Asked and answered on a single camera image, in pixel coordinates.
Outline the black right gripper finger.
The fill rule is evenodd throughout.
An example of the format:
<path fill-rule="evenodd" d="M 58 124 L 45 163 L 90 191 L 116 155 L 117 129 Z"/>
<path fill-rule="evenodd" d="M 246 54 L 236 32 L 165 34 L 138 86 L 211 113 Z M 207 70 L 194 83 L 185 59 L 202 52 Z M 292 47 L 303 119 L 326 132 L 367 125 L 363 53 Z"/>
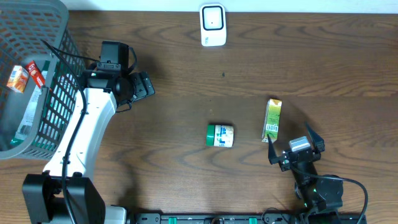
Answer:
<path fill-rule="evenodd" d="M 273 165 L 278 163 L 278 157 L 275 153 L 273 142 L 269 135 L 267 135 L 267 139 L 268 139 L 268 160 L 271 163 L 271 165 Z"/>
<path fill-rule="evenodd" d="M 308 134 L 310 136 L 310 139 L 312 141 L 312 144 L 314 146 L 314 149 L 318 152 L 324 152 L 325 151 L 325 142 L 324 139 L 317 134 L 308 123 L 305 123 L 306 129 L 308 131 Z"/>

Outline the green tea carton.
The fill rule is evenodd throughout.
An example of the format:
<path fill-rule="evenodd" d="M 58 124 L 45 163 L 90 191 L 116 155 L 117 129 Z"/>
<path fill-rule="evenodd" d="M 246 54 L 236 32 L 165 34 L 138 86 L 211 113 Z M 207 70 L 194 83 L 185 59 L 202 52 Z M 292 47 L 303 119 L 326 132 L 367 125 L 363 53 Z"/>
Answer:
<path fill-rule="evenodd" d="M 262 142 L 269 142 L 268 136 L 271 141 L 275 142 L 279 133 L 279 121 L 282 108 L 282 101 L 270 99 L 267 102 L 266 115 L 264 118 L 264 126 L 262 130 Z"/>

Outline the green lid white jar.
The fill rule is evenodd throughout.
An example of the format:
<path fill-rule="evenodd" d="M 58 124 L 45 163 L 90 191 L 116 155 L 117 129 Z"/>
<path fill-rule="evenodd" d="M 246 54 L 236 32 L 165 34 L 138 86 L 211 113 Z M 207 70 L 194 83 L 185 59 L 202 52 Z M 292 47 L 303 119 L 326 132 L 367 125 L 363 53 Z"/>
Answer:
<path fill-rule="evenodd" d="M 206 146 L 232 147 L 234 128 L 221 124 L 209 124 L 206 131 Z"/>

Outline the red sachet stick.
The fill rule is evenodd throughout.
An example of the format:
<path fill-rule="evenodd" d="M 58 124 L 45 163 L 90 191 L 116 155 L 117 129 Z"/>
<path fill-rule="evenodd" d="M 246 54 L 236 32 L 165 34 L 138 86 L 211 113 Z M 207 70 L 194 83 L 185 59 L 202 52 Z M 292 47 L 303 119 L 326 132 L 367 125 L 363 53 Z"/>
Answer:
<path fill-rule="evenodd" d="M 45 78 L 36 63 L 32 60 L 25 66 L 25 69 L 30 77 L 32 77 L 35 84 L 41 89 L 45 85 Z"/>

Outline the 3M gloves package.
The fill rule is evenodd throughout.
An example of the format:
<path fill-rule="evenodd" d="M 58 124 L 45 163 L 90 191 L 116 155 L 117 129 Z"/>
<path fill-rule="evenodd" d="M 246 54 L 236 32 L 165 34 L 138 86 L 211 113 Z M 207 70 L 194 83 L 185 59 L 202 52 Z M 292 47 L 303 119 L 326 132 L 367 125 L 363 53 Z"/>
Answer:
<path fill-rule="evenodd" d="M 37 102 L 39 100 L 40 95 L 41 95 L 41 90 L 37 86 L 37 84 L 35 84 L 35 88 L 30 96 L 22 121 L 20 122 L 20 125 L 18 126 L 14 137 L 10 141 L 11 146 L 20 145 L 30 134 L 32 129 L 32 124 L 34 121 Z"/>

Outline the small orange box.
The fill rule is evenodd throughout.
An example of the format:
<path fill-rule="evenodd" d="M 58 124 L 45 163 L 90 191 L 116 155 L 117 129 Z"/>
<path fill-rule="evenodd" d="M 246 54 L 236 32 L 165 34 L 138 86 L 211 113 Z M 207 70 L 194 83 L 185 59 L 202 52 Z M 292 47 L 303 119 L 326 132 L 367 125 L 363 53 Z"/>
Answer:
<path fill-rule="evenodd" d="M 16 93 L 23 93 L 28 79 L 29 73 L 27 70 L 20 65 L 15 65 L 7 82 L 7 87 Z"/>

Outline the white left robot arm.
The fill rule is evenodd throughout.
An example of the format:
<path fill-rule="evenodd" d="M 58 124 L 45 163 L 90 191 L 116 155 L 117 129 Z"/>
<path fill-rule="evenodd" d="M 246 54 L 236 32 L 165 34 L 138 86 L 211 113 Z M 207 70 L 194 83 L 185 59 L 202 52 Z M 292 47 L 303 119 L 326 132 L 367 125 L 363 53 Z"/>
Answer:
<path fill-rule="evenodd" d="M 69 74 L 78 89 L 58 151 L 41 174 L 29 174 L 22 193 L 31 223 L 135 223 L 122 206 L 107 206 L 94 186 L 94 169 L 106 127 L 119 107 L 154 95 L 147 72 L 129 63 L 134 49 L 104 41 L 89 69 Z"/>

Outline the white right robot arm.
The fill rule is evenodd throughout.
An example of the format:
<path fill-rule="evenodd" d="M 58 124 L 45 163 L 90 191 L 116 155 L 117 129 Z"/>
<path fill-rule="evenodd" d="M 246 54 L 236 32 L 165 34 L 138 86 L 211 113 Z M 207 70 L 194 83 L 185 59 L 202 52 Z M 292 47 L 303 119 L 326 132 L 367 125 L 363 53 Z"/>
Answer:
<path fill-rule="evenodd" d="M 291 215 L 289 223 L 311 223 L 331 220 L 330 217 L 317 218 L 318 214 L 330 215 L 342 205 L 343 182 L 336 175 L 318 175 L 314 162 L 319 161 L 325 150 L 324 139 L 309 125 L 306 125 L 309 138 L 303 136 L 289 142 L 290 149 L 276 155 L 271 136 L 268 159 L 278 164 L 281 171 L 290 170 L 295 179 L 295 191 L 305 204 L 305 208 Z"/>

